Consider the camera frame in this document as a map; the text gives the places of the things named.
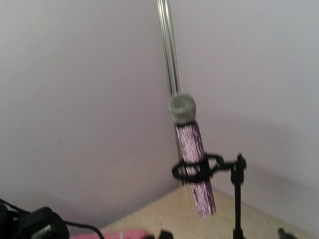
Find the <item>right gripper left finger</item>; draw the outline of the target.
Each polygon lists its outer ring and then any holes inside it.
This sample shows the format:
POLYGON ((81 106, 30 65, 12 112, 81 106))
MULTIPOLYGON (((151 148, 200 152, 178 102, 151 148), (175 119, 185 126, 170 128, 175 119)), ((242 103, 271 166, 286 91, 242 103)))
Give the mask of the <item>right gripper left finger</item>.
POLYGON ((159 239, 173 239, 173 234, 170 231, 161 230, 159 234, 159 239))

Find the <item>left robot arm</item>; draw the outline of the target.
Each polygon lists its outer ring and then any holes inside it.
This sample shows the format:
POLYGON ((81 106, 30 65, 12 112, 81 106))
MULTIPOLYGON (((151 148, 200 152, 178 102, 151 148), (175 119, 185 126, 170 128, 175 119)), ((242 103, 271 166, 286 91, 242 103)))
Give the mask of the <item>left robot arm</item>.
POLYGON ((2 239, 68 239, 70 234, 66 223, 49 207, 27 212, 1 200, 0 237, 2 239))

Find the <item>pink microphone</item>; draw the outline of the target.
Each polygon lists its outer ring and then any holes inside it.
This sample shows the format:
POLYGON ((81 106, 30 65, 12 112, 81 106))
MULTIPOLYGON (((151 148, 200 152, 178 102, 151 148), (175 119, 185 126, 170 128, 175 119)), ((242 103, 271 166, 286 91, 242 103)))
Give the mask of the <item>pink microphone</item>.
MULTIPOLYGON (((143 239, 147 236, 144 230, 126 230, 119 233, 105 233, 102 234, 104 239, 143 239)), ((81 234, 71 236, 70 239, 99 239, 97 234, 81 234)))

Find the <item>black tripod mic stand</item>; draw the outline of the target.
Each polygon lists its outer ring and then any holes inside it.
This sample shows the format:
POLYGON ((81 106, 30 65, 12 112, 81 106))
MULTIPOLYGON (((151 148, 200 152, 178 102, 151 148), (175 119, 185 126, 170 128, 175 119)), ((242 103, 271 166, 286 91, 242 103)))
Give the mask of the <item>black tripod mic stand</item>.
POLYGON ((174 179, 189 184, 198 185, 209 181, 219 171, 230 171, 230 180, 234 186, 235 196, 235 227, 234 239, 243 239, 241 227, 241 185, 244 182, 244 170, 247 168, 246 159, 242 154, 234 161, 225 161, 221 155, 206 153, 200 162, 185 162, 182 160, 173 166, 171 173, 174 179))

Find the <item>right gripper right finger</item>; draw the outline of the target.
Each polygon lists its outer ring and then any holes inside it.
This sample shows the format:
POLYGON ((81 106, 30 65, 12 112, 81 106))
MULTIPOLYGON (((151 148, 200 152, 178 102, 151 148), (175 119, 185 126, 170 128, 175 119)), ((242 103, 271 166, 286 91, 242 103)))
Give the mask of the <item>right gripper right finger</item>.
POLYGON ((286 232, 283 228, 278 229, 279 239, 297 239, 293 234, 286 232))

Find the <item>glitter silver microphone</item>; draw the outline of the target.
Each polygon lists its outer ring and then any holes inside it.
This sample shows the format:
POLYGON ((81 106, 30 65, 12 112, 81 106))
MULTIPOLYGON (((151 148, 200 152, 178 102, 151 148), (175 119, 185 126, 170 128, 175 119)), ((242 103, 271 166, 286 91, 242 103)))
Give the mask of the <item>glitter silver microphone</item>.
MULTIPOLYGON (((209 169, 208 162, 204 161, 204 149, 196 121, 196 103, 193 97, 186 93, 173 95, 169 99, 168 110, 176 128, 183 161, 191 164, 185 168, 186 174, 194 176, 209 169)), ((216 206, 210 180, 191 183, 190 186, 199 216, 214 216, 216 206)))

